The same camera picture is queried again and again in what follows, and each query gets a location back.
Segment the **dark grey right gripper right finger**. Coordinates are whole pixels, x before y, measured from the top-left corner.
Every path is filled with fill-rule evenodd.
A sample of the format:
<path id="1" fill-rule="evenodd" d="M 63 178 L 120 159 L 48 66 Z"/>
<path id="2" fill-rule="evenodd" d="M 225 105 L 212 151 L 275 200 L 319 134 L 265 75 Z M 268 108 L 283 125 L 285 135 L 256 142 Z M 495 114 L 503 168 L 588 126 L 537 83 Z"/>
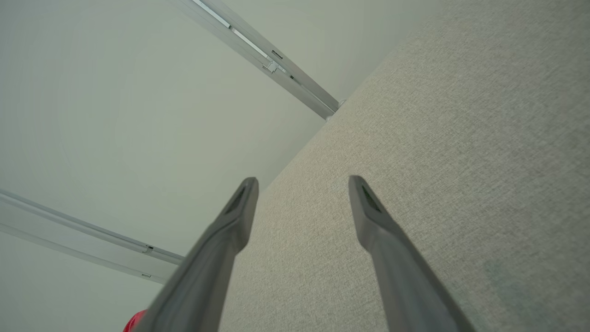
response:
<path id="1" fill-rule="evenodd" d="M 360 245 L 371 255 L 391 332 L 472 332 L 473 325 L 361 176 L 348 179 Z"/>

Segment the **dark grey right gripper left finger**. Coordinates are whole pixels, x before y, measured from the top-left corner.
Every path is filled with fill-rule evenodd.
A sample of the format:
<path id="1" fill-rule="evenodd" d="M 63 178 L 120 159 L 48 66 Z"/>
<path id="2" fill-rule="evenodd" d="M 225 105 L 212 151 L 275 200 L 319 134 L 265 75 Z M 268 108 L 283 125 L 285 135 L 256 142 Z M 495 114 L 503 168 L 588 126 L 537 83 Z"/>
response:
<path id="1" fill-rule="evenodd" d="M 230 276 L 249 241 L 259 181 L 244 179 L 134 326 L 135 332 L 217 332 Z"/>

